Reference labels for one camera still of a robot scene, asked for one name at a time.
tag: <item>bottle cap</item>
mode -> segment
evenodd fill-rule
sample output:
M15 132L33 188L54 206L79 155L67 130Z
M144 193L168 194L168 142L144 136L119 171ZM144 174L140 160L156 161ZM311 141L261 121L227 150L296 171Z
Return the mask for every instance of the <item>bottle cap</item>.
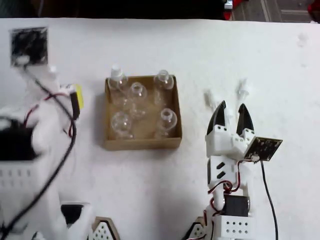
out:
M111 78L112 80L115 80L115 81L120 81L123 78L123 72L122 72L122 69L119 67L119 65L114 64L112 66Z

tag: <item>yellow component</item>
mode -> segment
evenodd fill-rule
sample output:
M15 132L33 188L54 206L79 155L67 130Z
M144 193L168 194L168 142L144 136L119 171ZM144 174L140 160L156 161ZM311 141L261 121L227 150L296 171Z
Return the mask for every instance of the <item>yellow component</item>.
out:
M74 84L76 96L78 98L79 109L84 108L84 98L82 96L82 88L79 84Z

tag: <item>dark floor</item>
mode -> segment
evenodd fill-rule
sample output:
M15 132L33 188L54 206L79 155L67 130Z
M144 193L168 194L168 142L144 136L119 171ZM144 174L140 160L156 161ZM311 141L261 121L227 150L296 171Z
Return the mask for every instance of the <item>dark floor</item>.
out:
M232 12L234 21L309 23L307 7L313 0L249 0Z

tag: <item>small white object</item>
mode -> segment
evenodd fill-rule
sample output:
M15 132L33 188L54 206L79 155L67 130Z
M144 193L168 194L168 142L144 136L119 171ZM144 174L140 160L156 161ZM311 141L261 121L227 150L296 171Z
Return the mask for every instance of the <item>small white object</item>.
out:
M246 78L239 81L236 93L237 98L240 102L243 102L247 98L250 93L250 87Z
M24 66L30 62L30 57L28 55L18 56L15 62L18 66Z
M93 232L92 240L114 240L108 225L100 222L96 230Z
M245 216L225 216L214 217L214 237L215 239L253 239L254 219Z
M124 75L124 73L123 73L122 69L119 67L119 65L117 65L117 64L112 65L112 68L111 68L112 80L120 81L123 78L123 75Z

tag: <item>hole pattern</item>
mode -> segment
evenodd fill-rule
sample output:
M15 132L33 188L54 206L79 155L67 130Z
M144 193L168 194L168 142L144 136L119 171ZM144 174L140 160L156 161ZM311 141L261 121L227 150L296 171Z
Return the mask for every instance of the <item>hole pattern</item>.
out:
M232 225L236 225L236 224L239 224L239 225L241 226L243 223L242 223L242 222L236 222L236 221L233 221L233 222L232 222ZM235 230L235 229L231 229L231 230L230 230L230 229L226 229L225 231L226 231L227 233L229 233L230 231L232 231L233 233L236 233L236 230ZM245 231L239 230L238 233L239 233L239 234L242 234L242 233L248 234L249 232L248 232L248 230L245 230Z

